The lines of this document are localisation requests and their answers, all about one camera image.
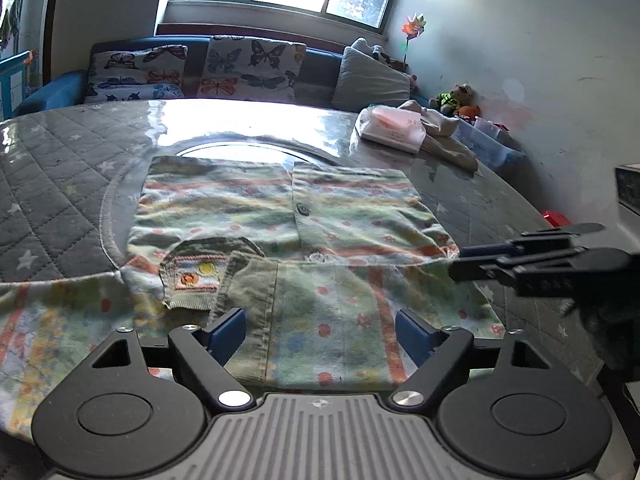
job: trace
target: white wall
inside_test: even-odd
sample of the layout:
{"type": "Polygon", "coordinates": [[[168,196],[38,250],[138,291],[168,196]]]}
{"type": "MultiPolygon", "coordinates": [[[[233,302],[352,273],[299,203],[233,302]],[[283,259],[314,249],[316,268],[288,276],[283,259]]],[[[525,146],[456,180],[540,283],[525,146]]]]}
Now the white wall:
{"type": "Polygon", "coordinates": [[[99,41],[152,36],[158,0],[56,0],[51,77],[86,68],[99,41]]]}
{"type": "Polygon", "coordinates": [[[398,0],[425,33],[407,62],[431,96],[468,82],[529,156],[513,185],[539,209],[615,223],[613,167],[640,161],[640,0],[398,0]]]}
{"type": "Polygon", "coordinates": [[[171,1],[164,12],[164,23],[215,23],[258,27],[300,34],[322,40],[351,44],[360,37],[372,44],[385,41],[379,34],[367,32],[346,23],[309,16],[302,12],[275,9],[251,4],[228,4],[197,0],[171,1]]]}

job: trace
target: metal screw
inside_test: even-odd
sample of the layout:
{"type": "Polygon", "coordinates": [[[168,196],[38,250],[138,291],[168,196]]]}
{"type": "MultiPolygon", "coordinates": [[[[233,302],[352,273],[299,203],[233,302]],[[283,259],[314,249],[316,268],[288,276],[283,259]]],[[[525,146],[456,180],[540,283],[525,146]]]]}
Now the metal screw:
{"type": "Polygon", "coordinates": [[[424,396],[420,392],[404,390],[394,393],[391,400],[398,404],[398,406],[417,406],[424,402],[424,396]]]}
{"type": "Polygon", "coordinates": [[[244,406],[251,401],[251,395],[241,390],[227,390],[218,396],[218,402],[232,408],[244,406]]]}

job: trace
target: embroidered patch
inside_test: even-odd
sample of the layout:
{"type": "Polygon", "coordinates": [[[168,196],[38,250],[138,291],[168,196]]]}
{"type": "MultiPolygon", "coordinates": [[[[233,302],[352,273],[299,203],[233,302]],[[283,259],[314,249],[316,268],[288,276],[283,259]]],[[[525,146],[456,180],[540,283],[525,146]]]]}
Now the embroidered patch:
{"type": "Polygon", "coordinates": [[[193,272],[185,272],[180,276],[180,283],[185,286],[194,286],[198,284],[199,279],[200,278],[197,274],[194,274],[193,272]]]}
{"type": "Polygon", "coordinates": [[[227,260],[223,255],[196,254],[177,256],[175,272],[179,280],[174,281],[174,290],[218,290],[227,260]]]}

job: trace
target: red object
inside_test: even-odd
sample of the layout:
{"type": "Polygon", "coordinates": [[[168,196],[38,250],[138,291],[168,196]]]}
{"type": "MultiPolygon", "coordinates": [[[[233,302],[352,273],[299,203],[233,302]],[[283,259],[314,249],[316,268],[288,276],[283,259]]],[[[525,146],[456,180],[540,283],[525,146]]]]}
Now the red object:
{"type": "Polygon", "coordinates": [[[569,219],[562,213],[556,211],[543,211],[542,216],[546,218],[553,227],[562,227],[563,225],[571,225],[569,219]]]}

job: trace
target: stuffed toy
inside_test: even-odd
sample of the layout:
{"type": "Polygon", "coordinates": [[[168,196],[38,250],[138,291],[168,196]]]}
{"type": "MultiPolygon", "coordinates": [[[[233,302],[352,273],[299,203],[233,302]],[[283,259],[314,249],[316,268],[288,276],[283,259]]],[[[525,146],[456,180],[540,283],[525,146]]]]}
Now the stuffed toy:
{"type": "Polygon", "coordinates": [[[454,115],[465,121],[475,121],[481,113],[482,111],[478,105],[465,105],[458,108],[454,112],[454,115]]]}
{"type": "Polygon", "coordinates": [[[444,92],[429,99],[429,106],[444,116],[451,117],[460,107],[469,106],[474,95],[475,92],[468,84],[455,85],[450,92],[444,92]]]}

